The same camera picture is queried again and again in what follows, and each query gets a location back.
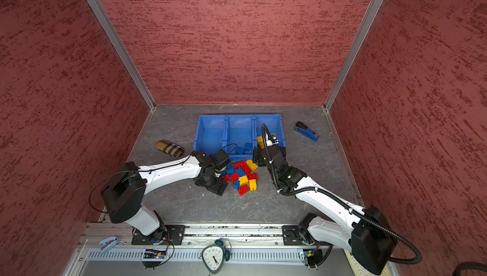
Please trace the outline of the blue three-compartment bin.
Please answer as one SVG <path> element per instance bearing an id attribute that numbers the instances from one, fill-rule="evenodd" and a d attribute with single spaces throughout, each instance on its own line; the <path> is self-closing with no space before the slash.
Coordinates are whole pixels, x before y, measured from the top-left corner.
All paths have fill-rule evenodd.
<path id="1" fill-rule="evenodd" d="M 284 127 L 279 114 L 228 114 L 201 115 L 194 140 L 194 151 L 215 154 L 224 149 L 232 161 L 252 159 L 252 153 L 237 155 L 237 145 L 252 143 L 257 146 L 257 137 L 262 136 L 261 126 L 266 125 L 280 146 L 285 147 Z"/>

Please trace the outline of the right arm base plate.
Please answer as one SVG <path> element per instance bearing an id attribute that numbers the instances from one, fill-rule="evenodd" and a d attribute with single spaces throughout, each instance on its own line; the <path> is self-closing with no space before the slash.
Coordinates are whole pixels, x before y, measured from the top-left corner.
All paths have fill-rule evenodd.
<path id="1" fill-rule="evenodd" d="M 283 225 L 282 237 L 285 246 L 313 246 L 316 243 L 308 230 L 298 225 Z"/>

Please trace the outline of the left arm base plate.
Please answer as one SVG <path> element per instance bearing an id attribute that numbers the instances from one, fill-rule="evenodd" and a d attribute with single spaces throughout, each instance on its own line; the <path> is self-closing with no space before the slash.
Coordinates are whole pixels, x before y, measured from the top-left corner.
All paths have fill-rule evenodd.
<path id="1" fill-rule="evenodd" d="M 149 236 L 143 235 L 139 230 L 133 229 L 132 245 L 158 246 L 158 245 L 182 245 L 185 236 L 185 225 L 166 225 L 157 229 Z"/>

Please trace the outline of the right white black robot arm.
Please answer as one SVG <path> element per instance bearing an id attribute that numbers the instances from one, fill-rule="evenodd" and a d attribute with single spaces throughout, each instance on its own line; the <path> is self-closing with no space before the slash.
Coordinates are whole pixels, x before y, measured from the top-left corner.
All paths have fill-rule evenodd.
<path id="1" fill-rule="evenodd" d="M 291 166 L 274 139 L 259 137 L 259 162 L 265 163 L 277 192 L 294 196 L 317 208 L 336 224 L 319 216 L 308 216 L 304 230 L 315 241 L 327 242 L 348 250 L 367 271 L 380 275 L 398 239 L 389 233 L 389 223 L 376 207 L 363 208 L 320 186 L 305 172 Z"/>

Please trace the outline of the yellow legos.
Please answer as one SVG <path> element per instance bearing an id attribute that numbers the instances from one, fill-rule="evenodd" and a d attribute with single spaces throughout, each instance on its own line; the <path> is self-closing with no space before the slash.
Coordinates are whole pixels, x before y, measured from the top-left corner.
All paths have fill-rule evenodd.
<path id="1" fill-rule="evenodd" d="M 257 137 L 257 146 L 260 149 L 264 149 L 265 148 L 265 144 L 264 144 L 264 140 L 263 140 L 263 137 L 262 136 L 258 136 Z"/>

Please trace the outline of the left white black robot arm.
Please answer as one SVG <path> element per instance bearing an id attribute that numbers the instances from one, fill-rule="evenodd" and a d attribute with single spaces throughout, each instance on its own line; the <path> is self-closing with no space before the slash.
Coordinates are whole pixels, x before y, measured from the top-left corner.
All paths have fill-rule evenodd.
<path id="1" fill-rule="evenodd" d="M 192 179 L 197 186 L 221 196 L 227 182 L 220 175 L 229 165 L 230 157 L 223 149 L 213 155 L 194 151 L 185 158 L 151 166 L 127 163 L 101 190 L 106 214 L 114 224 L 126 223 L 146 237 L 160 239 L 166 227 L 157 213 L 143 206 L 145 195 L 163 186 Z"/>

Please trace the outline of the blue legos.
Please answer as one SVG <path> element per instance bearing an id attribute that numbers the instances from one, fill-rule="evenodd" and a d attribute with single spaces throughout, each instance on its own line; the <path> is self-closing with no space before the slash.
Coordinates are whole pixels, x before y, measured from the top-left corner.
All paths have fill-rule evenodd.
<path id="1" fill-rule="evenodd" d="M 237 145 L 237 147 L 235 149 L 235 153 L 237 155 L 251 154 L 252 151 L 253 151 L 253 146 L 252 146 L 252 143 L 250 143 L 250 142 L 246 142 L 244 144 Z"/>

